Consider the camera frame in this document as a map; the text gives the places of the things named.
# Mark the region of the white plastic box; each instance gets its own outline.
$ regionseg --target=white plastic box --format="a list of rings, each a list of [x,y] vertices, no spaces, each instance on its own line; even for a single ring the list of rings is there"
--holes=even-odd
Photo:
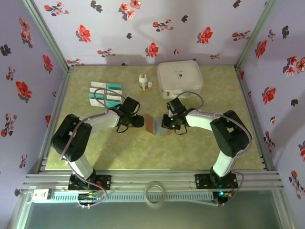
[[[163,99],[174,99],[185,91],[201,93],[203,78],[196,61],[178,61],[161,63],[157,66],[157,78],[160,95]],[[180,98],[189,98],[194,94],[183,94]]]

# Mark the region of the floral wallpaper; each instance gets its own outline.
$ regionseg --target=floral wallpaper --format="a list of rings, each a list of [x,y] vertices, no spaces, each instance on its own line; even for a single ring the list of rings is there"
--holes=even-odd
[[[40,154],[63,69],[22,1],[0,8],[0,26],[0,229],[6,229]]]
[[[295,19],[305,19],[302,3],[278,1],[239,74],[300,229],[305,225],[305,27]]]
[[[67,64],[76,66],[75,60],[85,65],[193,59],[235,64],[266,0],[34,2]]]

